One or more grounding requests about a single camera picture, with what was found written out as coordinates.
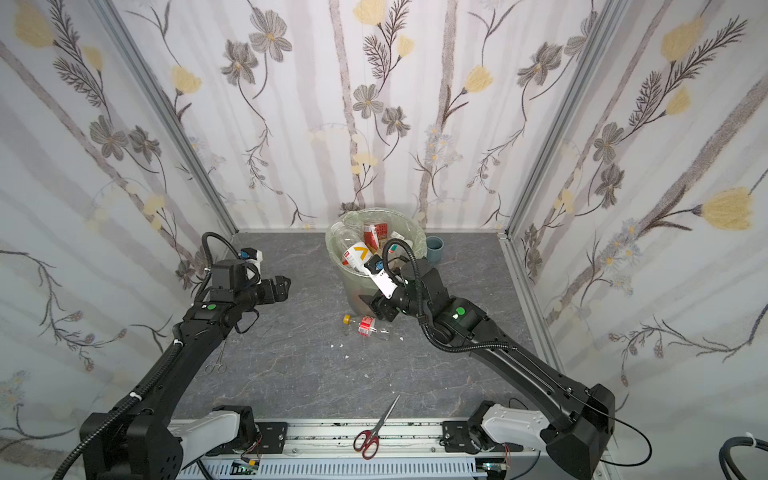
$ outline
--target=trash bin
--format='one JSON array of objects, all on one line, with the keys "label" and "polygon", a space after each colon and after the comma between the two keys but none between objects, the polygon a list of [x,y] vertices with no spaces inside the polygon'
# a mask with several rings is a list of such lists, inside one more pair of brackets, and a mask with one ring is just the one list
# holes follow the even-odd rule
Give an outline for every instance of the trash bin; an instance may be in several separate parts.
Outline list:
[{"label": "trash bin", "polygon": [[[400,212],[388,208],[366,208],[365,210],[348,212],[340,220],[352,228],[357,228],[358,225],[364,223],[386,223],[390,238],[392,232],[395,231],[413,242],[413,253],[417,258],[426,255],[427,244],[424,230],[415,221]],[[341,256],[344,254],[344,250],[336,238],[331,235],[330,227],[326,230],[326,248],[331,261],[339,271],[349,306],[358,315],[373,315],[370,307],[358,295],[374,295],[378,288],[369,277],[356,272],[350,266],[342,265]]]}]

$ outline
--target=bottle label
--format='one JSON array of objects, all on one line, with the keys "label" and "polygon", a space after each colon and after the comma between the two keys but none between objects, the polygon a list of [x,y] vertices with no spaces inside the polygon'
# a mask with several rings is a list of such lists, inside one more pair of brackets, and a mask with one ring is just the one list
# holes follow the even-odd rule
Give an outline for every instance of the bottle label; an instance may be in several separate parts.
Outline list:
[{"label": "bottle label", "polygon": [[355,243],[344,252],[344,260],[349,262],[349,265],[352,265],[352,268],[360,273],[369,273],[365,268],[365,264],[370,257],[371,250],[368,250],[368,247],[363,242]]}]

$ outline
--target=cup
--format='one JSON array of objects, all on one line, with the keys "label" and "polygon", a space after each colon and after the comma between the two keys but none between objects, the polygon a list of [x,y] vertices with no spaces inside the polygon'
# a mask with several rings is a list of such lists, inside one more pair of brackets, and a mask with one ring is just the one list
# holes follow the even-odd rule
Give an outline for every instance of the cup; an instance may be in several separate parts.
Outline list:
[{"label": "cup", "polygon": [[445,242],[442,238],[431,235],[427,237],[427,261],[432,265],[439,262],[442,259],[442,248]]}]

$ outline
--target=floral wallpaper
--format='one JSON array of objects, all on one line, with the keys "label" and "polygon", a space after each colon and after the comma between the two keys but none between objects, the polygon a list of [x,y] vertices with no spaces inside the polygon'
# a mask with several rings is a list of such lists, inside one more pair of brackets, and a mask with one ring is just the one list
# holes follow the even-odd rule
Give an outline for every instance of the floral wallpaper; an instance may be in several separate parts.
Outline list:
[{"label": "floral wallpaper", "polygon": [[117,0],[240,228],[503,229],[602,3]]},{"label": "floral wallpaper", "polygon": [[[514,231],[566,370],[653,442],[622,478],[722,478],[725,439],[768,432],[766,14],[630,2]],[[615,462],[646,455],[614,439]]]},{"label": "floral wallpaper", "polygon": [[221,229],[88,3],[0,12],[0,476],[50,478],[169,343]]}]

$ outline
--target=red scissors handle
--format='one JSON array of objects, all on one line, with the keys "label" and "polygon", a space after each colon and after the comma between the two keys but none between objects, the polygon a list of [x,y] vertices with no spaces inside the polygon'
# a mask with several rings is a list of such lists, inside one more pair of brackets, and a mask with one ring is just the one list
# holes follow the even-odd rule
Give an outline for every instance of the red scissors handle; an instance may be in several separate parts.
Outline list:
[{"label": "red scissors handle", "polygon": [[[373,450],[373,453],[369,454],[368,450],[371,448],[371,445],[376,445],[376,449]],[[365,460],[370,460],[379,451],[379,437],[373,435],[370,430],[363,430],[355,437],[352,447],[355,449],[355,452],[362,452],[362,457]]]}]

